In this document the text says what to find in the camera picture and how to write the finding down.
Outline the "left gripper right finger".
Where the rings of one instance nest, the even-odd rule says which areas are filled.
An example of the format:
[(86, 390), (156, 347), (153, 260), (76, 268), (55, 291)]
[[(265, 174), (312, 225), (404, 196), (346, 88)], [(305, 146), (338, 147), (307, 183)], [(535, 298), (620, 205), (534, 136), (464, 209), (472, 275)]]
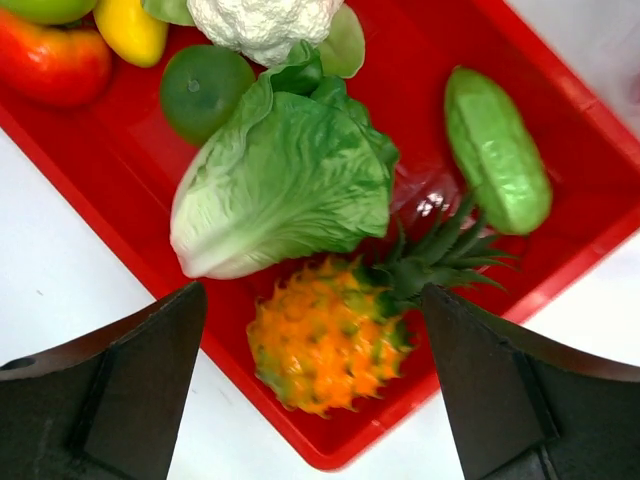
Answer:
[(638, 367), (436, 286), (422, 312), (465, 478), (638, 478)]

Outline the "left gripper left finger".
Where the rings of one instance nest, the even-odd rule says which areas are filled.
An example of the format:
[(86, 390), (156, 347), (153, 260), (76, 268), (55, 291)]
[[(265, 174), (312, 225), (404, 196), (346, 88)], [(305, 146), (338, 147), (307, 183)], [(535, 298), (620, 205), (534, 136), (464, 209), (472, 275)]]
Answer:
[(1, 367), (4, 479), (164, 479), (205, 324), (192, 282)]

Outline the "green lettuce cabbage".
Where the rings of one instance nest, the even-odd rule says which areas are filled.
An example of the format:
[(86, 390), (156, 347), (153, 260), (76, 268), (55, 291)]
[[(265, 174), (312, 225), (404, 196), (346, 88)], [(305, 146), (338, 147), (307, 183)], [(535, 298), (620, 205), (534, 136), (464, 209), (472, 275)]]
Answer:
[(296, 44), (185, 171), (170, 217), (182, 272), (235, 279), (384, 236), (398, 158), (318, 50)]

